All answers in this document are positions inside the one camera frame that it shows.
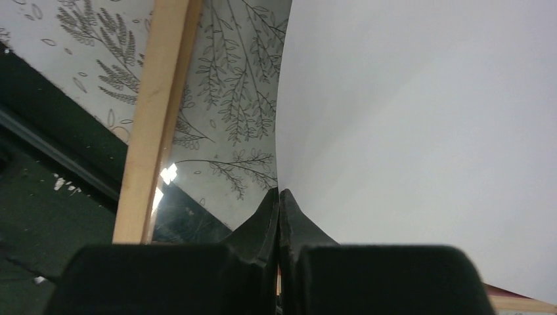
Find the light wooden picture frame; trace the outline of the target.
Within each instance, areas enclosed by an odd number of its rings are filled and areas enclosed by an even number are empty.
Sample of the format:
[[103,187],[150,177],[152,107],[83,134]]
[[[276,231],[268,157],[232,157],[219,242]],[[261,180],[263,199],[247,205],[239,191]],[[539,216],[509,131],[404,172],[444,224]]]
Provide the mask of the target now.
[[202,1],[156,1],[123,173],[113,243],[150,243]]

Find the clear acrylic frame sheet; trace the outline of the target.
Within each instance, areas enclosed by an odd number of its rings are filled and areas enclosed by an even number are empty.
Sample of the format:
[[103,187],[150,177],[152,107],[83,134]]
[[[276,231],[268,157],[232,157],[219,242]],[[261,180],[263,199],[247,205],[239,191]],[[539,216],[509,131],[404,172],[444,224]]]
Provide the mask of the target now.
[[277,186],[275,116],[290,1],[206,1],[152,241],[226,238]]

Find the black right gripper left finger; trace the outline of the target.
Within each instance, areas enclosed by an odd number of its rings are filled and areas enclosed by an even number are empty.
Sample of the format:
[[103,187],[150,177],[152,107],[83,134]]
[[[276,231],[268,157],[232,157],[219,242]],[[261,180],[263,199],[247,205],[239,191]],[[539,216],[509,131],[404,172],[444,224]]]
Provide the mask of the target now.
[[47,314],[275,314],[279,193],[224,240],[96,245],[63,272]]

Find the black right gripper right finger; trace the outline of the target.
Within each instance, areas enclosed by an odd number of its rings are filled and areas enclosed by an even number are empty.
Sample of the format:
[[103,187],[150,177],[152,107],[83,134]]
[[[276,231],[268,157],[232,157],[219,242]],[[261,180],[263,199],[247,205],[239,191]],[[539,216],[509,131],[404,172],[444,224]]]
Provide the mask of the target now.
[[279,197],[285,314],[493,314],[471,260],[444,245],[341,245]]

